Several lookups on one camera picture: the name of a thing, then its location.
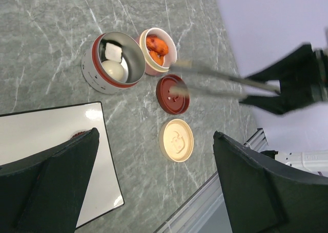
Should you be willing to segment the sushi roll piece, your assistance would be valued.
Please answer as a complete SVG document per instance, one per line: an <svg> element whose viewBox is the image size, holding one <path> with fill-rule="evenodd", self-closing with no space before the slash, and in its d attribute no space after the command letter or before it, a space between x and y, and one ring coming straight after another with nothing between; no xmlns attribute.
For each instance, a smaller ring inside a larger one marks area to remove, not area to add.
<svg viewBox="0 0 328 233"><path fill-rule="evenodd" d="M99 44L99 55L101 61L111 60L122 62L122 47L113 40L101 40Z"/></svg>

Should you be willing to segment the metal serving tongs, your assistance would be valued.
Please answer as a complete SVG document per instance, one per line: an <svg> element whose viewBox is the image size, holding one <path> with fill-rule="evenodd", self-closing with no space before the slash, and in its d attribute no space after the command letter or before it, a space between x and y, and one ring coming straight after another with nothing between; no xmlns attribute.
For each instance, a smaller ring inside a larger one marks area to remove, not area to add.
<svg viewBox="0 0 328 233"><path fill-rule="evenodd" d="M193 81L190 84L185 82L185 86L177 84L175 87L171 87L172 94L185 97L197 95L243 100L250 94L242 89L233 88L242 86L271 92L276 96L281 93L280 87L218 71L204 62L196 60L178 60L170 65L169 71L186 76Z"/></svg>

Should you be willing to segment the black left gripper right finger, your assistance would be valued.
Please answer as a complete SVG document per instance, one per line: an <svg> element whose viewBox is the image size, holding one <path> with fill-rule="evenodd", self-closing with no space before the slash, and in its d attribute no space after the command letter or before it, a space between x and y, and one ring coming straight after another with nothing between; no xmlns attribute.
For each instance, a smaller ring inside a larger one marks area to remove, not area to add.
<svg viewBox="0 0 328 233"><path fill-rule="evenodd" d="M215 132L214 156L233 232L327 232L327 178Z"/></svg>

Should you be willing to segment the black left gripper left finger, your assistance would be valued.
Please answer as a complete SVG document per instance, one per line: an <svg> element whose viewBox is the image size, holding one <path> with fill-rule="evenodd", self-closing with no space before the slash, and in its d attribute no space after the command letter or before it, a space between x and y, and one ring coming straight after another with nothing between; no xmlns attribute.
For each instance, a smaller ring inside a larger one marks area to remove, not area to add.
<svg viewBox="0 0 328 233"><path fill-rule="evenodd" d="M1 232L75 232L98 146L92 128L1 165Z"/></svg>

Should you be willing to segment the orange fried chicken piece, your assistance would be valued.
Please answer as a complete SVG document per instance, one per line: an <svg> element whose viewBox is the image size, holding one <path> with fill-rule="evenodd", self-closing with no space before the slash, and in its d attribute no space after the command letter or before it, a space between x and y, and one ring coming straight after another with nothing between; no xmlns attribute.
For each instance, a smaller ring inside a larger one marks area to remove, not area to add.
<svg viewBox="0 0 328 233"><path fill-rule="evenodd" d="M146 37L146 47L150 51L155 51L159 55L165 56L169 53L169 47L165 41L156 35L148 35Z"/></svg>

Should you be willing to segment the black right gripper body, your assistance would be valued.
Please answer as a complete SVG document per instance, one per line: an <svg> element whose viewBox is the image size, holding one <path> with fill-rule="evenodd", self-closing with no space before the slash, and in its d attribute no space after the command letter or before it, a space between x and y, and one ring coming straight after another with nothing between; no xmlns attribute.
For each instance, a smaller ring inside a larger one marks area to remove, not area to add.
<svg viewBox="0 0 328 233"><path fill-rule="evenodd" d="M323 49L312 49L312 57L314 81L310 87L310 103L327 102L327 52Z"/></svg>

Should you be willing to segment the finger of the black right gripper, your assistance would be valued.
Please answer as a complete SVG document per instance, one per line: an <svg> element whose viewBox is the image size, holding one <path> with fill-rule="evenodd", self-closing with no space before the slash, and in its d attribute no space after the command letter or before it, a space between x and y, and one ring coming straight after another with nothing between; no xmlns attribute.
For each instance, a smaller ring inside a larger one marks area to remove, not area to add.
<svg viewBox="0 0 328 233"><path fill-rule="evenodd" d="M239 103L257 107L275 115L306 108L315 103L315 93L312 88L282 92L278 96L249 95Z"/></svg>
<svg viewBox="0 0 328 233"><path fill-rule="evenodd" d="M257 82L283 80L299 85L316 85L316 56L311 44L302 44L288 56L247 77Z"/></svg>

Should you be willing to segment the orange fried shrimp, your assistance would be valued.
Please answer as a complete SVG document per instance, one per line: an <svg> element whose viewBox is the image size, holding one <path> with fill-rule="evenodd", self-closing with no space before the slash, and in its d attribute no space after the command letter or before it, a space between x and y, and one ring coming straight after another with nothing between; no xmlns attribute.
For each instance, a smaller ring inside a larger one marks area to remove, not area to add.
<svg viewBox="0 0 328 233"><path fill-rule="evenodd" d="M149 51L149 55L150 57L153 59L154 62L156 62L159 66L163 65L164 62L164 56L159 55L157 52L155 51Z"/></svg>

